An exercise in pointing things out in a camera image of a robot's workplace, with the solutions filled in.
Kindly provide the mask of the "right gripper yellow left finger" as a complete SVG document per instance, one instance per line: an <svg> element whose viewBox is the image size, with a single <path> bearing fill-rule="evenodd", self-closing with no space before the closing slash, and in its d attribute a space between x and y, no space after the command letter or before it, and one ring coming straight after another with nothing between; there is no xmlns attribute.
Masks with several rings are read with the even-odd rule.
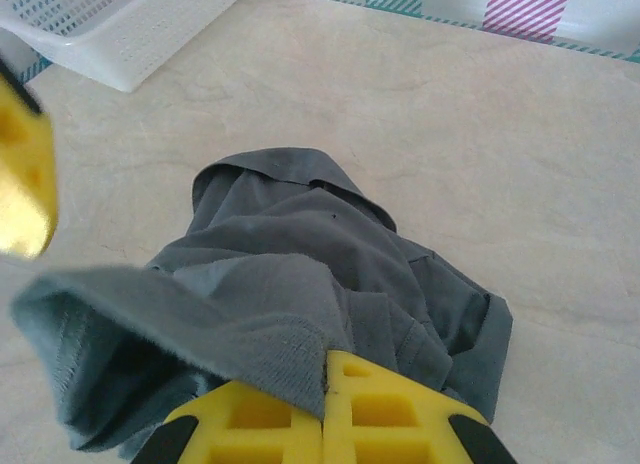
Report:
<svg viewBox="0 0 640 464"><path fill-rule="evenodd" d="M135 463L320 463L322 426L305 411L229 382L172 411Z"/></svg>

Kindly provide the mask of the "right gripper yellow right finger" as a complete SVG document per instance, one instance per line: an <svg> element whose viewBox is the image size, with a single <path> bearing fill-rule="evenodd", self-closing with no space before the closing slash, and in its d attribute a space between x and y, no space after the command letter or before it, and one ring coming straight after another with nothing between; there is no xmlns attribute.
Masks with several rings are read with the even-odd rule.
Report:
<svg viewBox="0 0 640 464"><path fill-rule="evenodd" d="M474 408L342 351L327 361L326 463L514 463Z"/></svg>

